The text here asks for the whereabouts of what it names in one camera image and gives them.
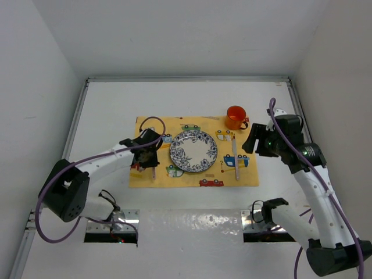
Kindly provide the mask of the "metal base plate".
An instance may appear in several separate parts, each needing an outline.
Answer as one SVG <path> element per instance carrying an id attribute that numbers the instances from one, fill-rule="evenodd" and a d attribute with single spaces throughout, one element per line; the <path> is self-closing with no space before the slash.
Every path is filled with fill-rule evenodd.
<path id="1" fill-rule="evenodd" d="M 247 209 L 241 211 L 242 231 L 244 233 L 285 233 L 279 225 L 265 223 L 260 209 Z"/>
<path id="2" fill-rule="evenodd" d="M 139 229 L 140 211 L 122 209 L 113 212 L 107 220 L 88 219 L 87 233 L 136 233 Z"/>

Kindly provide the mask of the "blue floral plate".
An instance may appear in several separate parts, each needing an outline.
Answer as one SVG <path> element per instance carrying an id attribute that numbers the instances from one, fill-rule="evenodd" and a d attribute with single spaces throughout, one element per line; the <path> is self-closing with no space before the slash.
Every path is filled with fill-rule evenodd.
<path id="1" fill-rule="evenodd" d="M 200 173 L 211 168 L 218 156 L 216 141 L 200 130 L 183 131 L 170 144 L 170 159 L 184 172 Z"/>

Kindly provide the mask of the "yellow vehicle print placemat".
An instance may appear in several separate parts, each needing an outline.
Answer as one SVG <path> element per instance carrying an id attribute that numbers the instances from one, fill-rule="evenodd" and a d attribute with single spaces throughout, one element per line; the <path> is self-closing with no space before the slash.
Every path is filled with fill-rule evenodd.
<path id="1" fill-rule="evenodd" d="M 134 165 L 130 170 L 130 188 L 189 188 L 189 187 L 257 187 L 259 175 L 255 154 L 247 154 L 242 144 L 247 139 L 250 128 L 229 130 L 224 116 L 208 117 L 164 117 L 166 126 L 163 143 L 157 151 L 159 165 L 156 180 L 152 179 L 152 169 L 142 169 Z M 172 140 L 183 131 L 200 130 L 208 133 L 218 147 L 217 160 L 211 168 L 200 173 L 186 173 L 173 164 L 169 149 Z M 239 181 L 235 178 L 232 137 L 235 136 L 238 154 Z"/>

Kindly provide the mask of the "pink handled fork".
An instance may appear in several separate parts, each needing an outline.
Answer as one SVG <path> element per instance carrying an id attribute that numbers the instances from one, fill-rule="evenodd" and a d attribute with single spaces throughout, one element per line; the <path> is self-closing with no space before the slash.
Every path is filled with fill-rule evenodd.
<path id="1" fill-rule="evenodd" d="M 156 168 L 155 167 L 152 168 L 152 179 L 156 180 Z"/>

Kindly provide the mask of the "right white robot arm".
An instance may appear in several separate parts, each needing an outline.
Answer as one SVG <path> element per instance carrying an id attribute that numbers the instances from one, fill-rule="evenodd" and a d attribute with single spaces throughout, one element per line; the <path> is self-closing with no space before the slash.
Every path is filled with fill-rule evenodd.
<path id="1" fill-rule="evenodd" d="M 361 240 L 341 208 L 331 185 L 320 147 L 306 143 L 303 121 L 297 115 L 276 116 L 267 124 L 252 124 L 242 148 L 246 153 L 280 158 L 288 166 L 310 205 L 316 226 L 304 221 L 284 198 L 266 200 L 253 224 L 280 226 L 306 253 L 312 270 L 324 277 L 357 268 L 364 276 L 364 261 L 371 256 L 371 242 Z"/>

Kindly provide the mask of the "pink handled knife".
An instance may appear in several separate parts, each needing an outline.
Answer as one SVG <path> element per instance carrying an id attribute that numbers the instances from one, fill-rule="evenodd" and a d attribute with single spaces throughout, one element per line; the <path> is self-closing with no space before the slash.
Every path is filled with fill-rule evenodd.
<path id="1" fill-rule="evenodd" d="M 232 137 L 232 152 L 234 155 L 235 178 L 237 181 L 239 181 L 238 154 L 237 154 L 236 139 L 234 135 Z"/>

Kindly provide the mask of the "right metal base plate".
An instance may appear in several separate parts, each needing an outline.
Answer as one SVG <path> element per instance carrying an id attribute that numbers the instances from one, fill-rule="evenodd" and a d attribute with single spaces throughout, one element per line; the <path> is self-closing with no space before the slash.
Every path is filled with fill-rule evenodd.
<path id="1" fill-rule="evenodd" d="M 241 211 L 242 231 L 244 233 L 285 233 L 279 225 L 265 223 L 260 209 L 247 209 Z"/>

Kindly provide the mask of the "orange mug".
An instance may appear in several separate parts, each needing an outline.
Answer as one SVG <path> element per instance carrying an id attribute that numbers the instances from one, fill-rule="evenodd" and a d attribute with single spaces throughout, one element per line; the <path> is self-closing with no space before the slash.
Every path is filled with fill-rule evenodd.
<path id="1" fill-rule="evenodd" d="M 227 109 L 225 125 L 229 130 L 246 130 L 249 119 L 244 108 L 234 105 Z"/>

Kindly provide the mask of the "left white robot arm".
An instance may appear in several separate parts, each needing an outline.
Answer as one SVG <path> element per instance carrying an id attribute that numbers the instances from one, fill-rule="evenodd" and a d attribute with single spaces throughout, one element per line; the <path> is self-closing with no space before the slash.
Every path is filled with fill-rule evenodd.
<path id="1" fill-rule="evenodd" d="M 106 176 L 135 164 L 156 167 L 160 134 L 147 128 L 135 139 L 123 139 L 112 149 L 83 159 L 81 163 L 58 161 L 50 172 L 39 197 L 42 204 L 68 223 L 78 217 L 107 220 L 119 207 L 103 197 L 88 196 L 91 186 Z"/>

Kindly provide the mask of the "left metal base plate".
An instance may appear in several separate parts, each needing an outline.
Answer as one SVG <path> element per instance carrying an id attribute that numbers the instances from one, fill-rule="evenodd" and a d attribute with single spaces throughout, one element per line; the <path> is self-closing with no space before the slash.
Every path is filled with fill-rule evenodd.
<path id="1" fill-rule="evenodd" d="M 139 229 L 140 211 L 122 209 L 113 212 L 107 220 L 88 219 L 87 233 L 136 233 Z"/>

